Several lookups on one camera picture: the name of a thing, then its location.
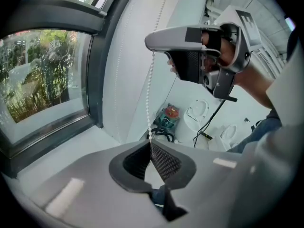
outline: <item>blue jeans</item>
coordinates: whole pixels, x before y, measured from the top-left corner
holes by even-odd
[[[266,133],[275,131],[282,126],[281,121],[277,118],[267,118],[263,120],[253,132],[240,142],[237,146],[231,148],[227,152],[242,153],[246,144],[254,141],[259,141]]]

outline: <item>black window frame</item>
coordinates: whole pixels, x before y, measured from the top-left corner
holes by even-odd
[[[83,55],[82,62],[86,64],[82,68],[86,70],[89,114],[58,127],[12,156],[6,156],[0,149],[0,170],[3,173],[15,178],[19,171],[75,135],[94,125],[103,127],[102,102],[107,55],[116,25],[128,1],[106,1],[107,12],[104,12],[102,8],[94,6],[98,0],[93,0],[92,5],[76,0],[22,0],[6,21],[0,38],[19,31],[48,28],[82,32],[92,37],[87,51],[83,52],[86,55]],[[22,24],[18,23],[21,15],[23,21],[26,20]],[[1,131],[0,144],[12,147]]]

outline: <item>hand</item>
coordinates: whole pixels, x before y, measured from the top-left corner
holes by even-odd
[[[208,41],[209,41],[208,33],[202,34],[202,41],[203,41],[204,45],[208,44]],[[222,38],[220,52],[221,52],[221,56],[218,58],[218,62],[222,66],[228,66],[234,57],[235,46],[232,43],[230,43],[229,41],[227,41],[226,39]],[[176,70],[172,60],[169,60],[168,64],[172,65],[171,71],[177,74],[177,70]],[[207,72],[212,71],[212,68],[214,65],[215,65],[215,62],[212,58],[205,59],[205,61],[204,61],[205,71],[207,71]]]

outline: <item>ceiling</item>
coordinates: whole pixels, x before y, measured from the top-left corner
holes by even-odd
[[[285,14],[275,0],[213,0],[212,6],[223,11],[228,5],[248,10],[260,31],[271,41],[280,57],[286,57],[288,37],[291,33]]]

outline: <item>white beaded chain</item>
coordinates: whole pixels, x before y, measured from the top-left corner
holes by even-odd
[[[165,6],[166,0],[162,1],[161,9],[158,14],[155,26],[154,26],[154,31],[157,30],[158,28],[158,23],[160,22],[161,16],[162,16],[162,11]],[[147,121],[148,121],[148,130],[149,130],[149,140],[151,142],[152,140],[152,128],[151,128],[151,122],[150,122],[150,113],[149,113],[149,97],[150,97],[150,87],[151,87],[151,79],[152,79],[152,74],[153,74],[153,68],[154,68],[154,60],[155,60],[155,51],[152,52],[152,62],[150,64],[149,68],[149,78],[148,78],[148,86],[147,86],[147,96],[146,96],[146,112],[147,112]]]
[[[120,138],[120,133],[119,133],[119,128],[118,128],[118,115],[117,115],[117,100],[116,100],[116,96],[117,96],[117,80],[118,80],[118,69],[119,69],[119,65],[120,65],[120,58],[122,56],[122,52],[123,52],[123,47],[124,47],[124,37],[125,34],[127,32],[128,26],[129,26],[129,20],[130,17],[132,15],[132,11],[133,11],[133,7],[135,4],[136,0],[132,1],[132,4],[130,5],[130,11],[128,14],[128,18],[126,21],[126,24],[124,26],[124,30],[123,30],[123,36],[122,36],[122,41],[120,44],[120,48],[119,48],[119,53],[118,53],[118,59],[117,59],[117,65],[116,65],[116,72],[115,72],[115,82],[114,82],[114,112],[115,112],[115,126],[116,126],[116,130],[117,130],[117,136],[118,136],[118,141],[121,143],[121,138]]]

